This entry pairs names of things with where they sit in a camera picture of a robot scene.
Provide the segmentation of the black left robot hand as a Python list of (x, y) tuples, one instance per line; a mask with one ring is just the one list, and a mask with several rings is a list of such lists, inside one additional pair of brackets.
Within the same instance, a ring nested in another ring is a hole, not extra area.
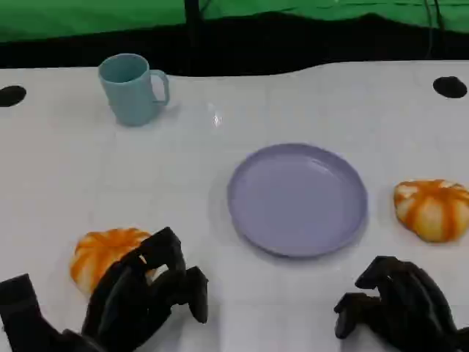
[(110, 266), (90, 298), (81, 333), (106, 351), (134, 351), (176, 304), (206, 323), (207, 284), (199, 267), (187, 268), (180, 239), (166, 227)]

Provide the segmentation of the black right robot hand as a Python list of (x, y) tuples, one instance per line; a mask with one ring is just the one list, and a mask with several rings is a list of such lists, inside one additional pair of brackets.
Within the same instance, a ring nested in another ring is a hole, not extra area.
[(345, 293), (334, 312), (335, 335), (347, 338), (366, 325), (399, 351), (467, 351), (468, 328), (458, 329), (443, 292), (412, 262), (377, 256), (355, 286), (379, 296)]

